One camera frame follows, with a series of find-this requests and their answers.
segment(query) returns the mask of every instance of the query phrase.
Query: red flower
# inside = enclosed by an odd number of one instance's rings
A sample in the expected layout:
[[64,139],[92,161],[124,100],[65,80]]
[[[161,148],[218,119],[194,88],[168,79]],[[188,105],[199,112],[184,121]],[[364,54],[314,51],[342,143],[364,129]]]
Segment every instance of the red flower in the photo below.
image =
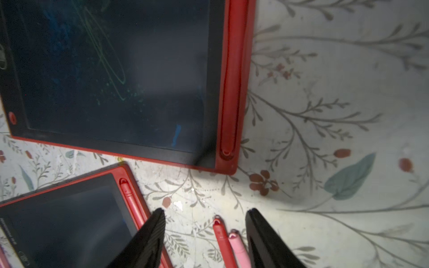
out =
[[284,65],[283,65],[283,64],[281,64],[281,63],[279,63],[279,64],[277,65],[277,67],[276,67],[276,69],[277,69],[278,71],[281,71],[283,68],[284,68]]
[[413,162],[409,158],[399,159],[399,168],[403,172],[413,172]]
[[349,157],[351,154],[350,149],[338,149],[334,152],[334,156],[337,158],[346,158]]
[[269,179],[270,174],[267,170],[261,170],[261,175],[255,173],[249,176],[249,179],[254,182],[249,185],[250,189],[259,191],[262,196],[266,196],[269,189],[275,192],[278,191],[277,181]]
[[27,157],[28,157],[28,158],[33,159],[33,157],[31,156],[31,154],[30,154],[30,152],[29,152],[29,151],[25,151],[25,153],[27,154]]
[[286,78],[286,80],[289,80],[289,79],[290,79],[290,72],[285,71],[285,72],[283,73],[283,77],[284,77],[284,78]]
[[4,163],[5,160],[6,160],[6,156],[4,156],[3,151],[0,150],[0,161]]

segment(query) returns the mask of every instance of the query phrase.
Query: red berry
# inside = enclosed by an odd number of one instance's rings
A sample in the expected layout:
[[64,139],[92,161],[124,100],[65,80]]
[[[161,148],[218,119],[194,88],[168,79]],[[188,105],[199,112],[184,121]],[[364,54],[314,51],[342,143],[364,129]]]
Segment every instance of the red berry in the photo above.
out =
[[337,158],[346,158],[349,157],[351,154],[350,149],[338,149],[334,152],[334,156]]
[[29,152],[29,151],[25,151],[25,153],[27,154],[27,157],[28,157],[28,158],[33,159],[33,157],[31,156],[31,154],[30,154],[30,152]]
[[399,168],[403,172],[413,172],[413,163],[409,158],[401,158],[399,159]]
[[162,205],[165,208],[168,208],[171,205],[171,198],[169,197],[164,198],[164,200],[162,200]]

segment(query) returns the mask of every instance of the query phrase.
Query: black tablet screen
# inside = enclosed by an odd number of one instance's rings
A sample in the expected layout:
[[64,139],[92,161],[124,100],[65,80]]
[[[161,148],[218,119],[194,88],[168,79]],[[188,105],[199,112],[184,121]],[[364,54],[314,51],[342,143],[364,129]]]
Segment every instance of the black tablet screen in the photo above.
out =
[[1,208],[0,224],[24,267],[106,267],[136,232],[112,186],[89,180]]
[[195,152],[208,0],[3,0],[31,129]]

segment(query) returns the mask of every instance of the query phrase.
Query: gray-green leaf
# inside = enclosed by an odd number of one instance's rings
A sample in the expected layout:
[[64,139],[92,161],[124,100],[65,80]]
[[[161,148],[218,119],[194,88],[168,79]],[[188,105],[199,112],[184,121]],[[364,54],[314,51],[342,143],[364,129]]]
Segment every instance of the gray-green leaf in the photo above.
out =
[[393,32],[389,35],[389,37],[397,35],[402,30],[402,24],[399,24],[396,26],[396,28],[393,30]]
[[27,175],[27,173],[25,172],[25,170],[19,166],[21,168],[21,173],[22,173],[22,177],[24,178],[25,183],[27,184],[27,187],[30,191],[34,190],[34,186],[33,186],[33,182],[31,181],[31,178]]
[[279,29],[280,29],[280,24],[276,24],[276,25],[270,26],[266,29],[260,30],[259,32],[254,34],[254,37],[257,35],[260,35],[262,33],[272,33],[272,32],[278,31]]
[[300,256],[304,256],[305,258],[312,259],[312,260],[320,259],[319,256],[315,256],[315,255],[311,255],[311,254],[300,254]]
[[[77,155],[78,155],[78,156],[85,156],[83,153],[81,153],[81,152],[79,152],[79,151],[78,151]],[[71,151],[66,152],[65,156],[66,156],[67,158],[72,159],[72,158],[75,156],[75,150],[71,150]]]
[[308,264],[313,264],[313,265],[315,265],[315,264],[316,264],[314,261],[309,261],[309,260],[307,260],[307,259],[302,259],[302,261],[304,261],[304,262],[306,262],[306,263],[308,263]]
[[323,188],[331,193],[335,200],[351,198],[371,173],[374,160],[375,153],[367,155],[354,165],[343,168],[330,177]]
[[165,182],[166,182],[167,184],[170,184],[170,185],[180,186],[180,184],[176,184],[176,183],[174,183],[174,182],[172,182],[172,181],[169,181],[169,180],[165,180]]
[[243,149],[242,152],[243,152],[244,157],[249,158],[249,153],[246,152],[246,149]]
[[222,185],[222,188],[221,188],[221,195],[225,195],[225,186],[226,186],[226,183],[227,183],[227,181],[225,180],[225,182],[224,182],[224,184]]
[[291,9],[290,6],[286,6],[286,9],[292,18],[295,17],[295,14],[296,14],[295,10]]
[[414,226],[413,223],[399,225],[399,226],[396,226],[396,227],[393,227],[393,228],[381,231],[379,234],[380,235],[385,235],[385,236],[403,235],[403,234],[409,232],[413,228],[413,226]]
[[334,16],[331,13],[327,12],[326,10],[320,9],[319,11],[322,12],[323,16],[325,16],[325,19],[327,19],[328,21],[331,21],[334,19]]
[[297,249],[294,249],[294,250],[300,250],[300,251],[313,251],[313,250],[315,250],[315,248],[314,247],[299,247],[299,248],[297,248]]

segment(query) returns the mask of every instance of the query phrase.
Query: pink stylus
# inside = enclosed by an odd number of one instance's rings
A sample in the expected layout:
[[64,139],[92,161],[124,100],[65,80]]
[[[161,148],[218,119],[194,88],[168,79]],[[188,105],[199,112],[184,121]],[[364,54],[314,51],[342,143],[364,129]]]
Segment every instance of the pink stylus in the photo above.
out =
[[231,247],[233,248],[234,254],[241,266],[241,268],[252,268],[250,264],[250,258],[244,248],[243,242],[241,241],[240,235],[237,230],[232,230],[228,236]]

